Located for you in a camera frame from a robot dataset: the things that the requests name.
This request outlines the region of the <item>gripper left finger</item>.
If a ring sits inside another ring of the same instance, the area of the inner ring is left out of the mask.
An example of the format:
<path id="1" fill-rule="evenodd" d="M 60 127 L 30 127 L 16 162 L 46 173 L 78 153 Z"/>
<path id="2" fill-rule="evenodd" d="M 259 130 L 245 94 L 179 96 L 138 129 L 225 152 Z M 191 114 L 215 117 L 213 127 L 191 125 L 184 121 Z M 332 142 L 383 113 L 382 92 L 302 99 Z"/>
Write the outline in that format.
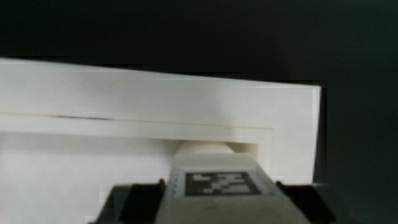
<path id="1" fill-rule="evenodd" d="M 111 187 L 97 218 L 87 224 L 154 224 L 165 181 Z"/>

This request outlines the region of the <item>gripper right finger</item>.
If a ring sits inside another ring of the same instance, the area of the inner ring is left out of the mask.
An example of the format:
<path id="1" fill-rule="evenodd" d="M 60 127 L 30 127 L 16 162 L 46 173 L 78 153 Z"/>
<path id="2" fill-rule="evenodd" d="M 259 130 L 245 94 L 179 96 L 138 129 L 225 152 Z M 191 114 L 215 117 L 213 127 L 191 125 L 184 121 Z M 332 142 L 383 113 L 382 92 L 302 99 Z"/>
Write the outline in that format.
<path id="1" fill-rule="evenodd" d="M 293 201 L 310 224 L 350 224 L 342 201 L 330 187 L 323 184 L 275 185 Z"/>

